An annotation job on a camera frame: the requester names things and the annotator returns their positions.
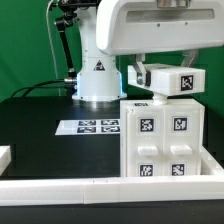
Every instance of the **green wall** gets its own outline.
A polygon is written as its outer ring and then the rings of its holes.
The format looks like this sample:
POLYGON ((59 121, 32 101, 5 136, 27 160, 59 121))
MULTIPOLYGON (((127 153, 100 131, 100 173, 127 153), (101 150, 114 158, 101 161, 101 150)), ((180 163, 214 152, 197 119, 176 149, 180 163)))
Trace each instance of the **green wall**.
MULTIPOLYGON (((55 73, 46 26, 48 0, 0 1, 0 101, 10 97, 17 89, 39 82, 54 80, 55 73)), ((53 25, 61 11, 50 13, 51 29, 60 78, 67 76, 64 54, 58 33, 53 25)), ((75 68, 81 68, 81 49, 78 28, 68 30, 70 47, 73 49, 75 68)), ((147 63, 179 65, 181 52, 147 55, 147 63)), ((130 56, 118 58, 118 67, 123 73, 124 90, 128 95, 143 96, 148 92, 127 85, 127 65, 130 56)), ((203 49, 195 67, 207 71, 206 92, 196 98, 224 118, 224 48, 203 49)), ((36 90, 36 96, 57 95, 56 90, 36 90)))

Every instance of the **black table surface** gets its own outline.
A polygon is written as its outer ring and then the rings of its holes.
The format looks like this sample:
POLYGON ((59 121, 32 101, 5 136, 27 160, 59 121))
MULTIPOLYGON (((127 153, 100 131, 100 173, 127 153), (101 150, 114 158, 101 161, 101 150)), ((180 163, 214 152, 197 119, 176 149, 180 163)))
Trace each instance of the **black table surface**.
MULTIPOLYGON (((204 144, 222 163, 223 119, 207 111, 204 144)), ((0 145, 12 162, 1 180, 118 177, 120 136, 55 136, 60 120, 117 119, 119 106, 88 109, 67 97, 30 97, 0 104, 0 145)), ((224 223, 224 201, 173 201, 1 207, 0 223, 224 223)))

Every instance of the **white box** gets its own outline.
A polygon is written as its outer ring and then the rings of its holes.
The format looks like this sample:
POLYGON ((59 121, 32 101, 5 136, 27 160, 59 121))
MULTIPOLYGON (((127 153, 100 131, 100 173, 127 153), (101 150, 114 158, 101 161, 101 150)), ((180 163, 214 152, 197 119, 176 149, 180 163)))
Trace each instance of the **white box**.
POLYGON ((121 102, 121 176, 200 174, 204 107, 195 100, 121 102))
POLYGON ((145 64, 151 72, 151 85, 139 85, 137 72, 128 66, 128 84, 166 96, 176 96, 204 92, 205 70, 170 66, 164 64, 145 64))

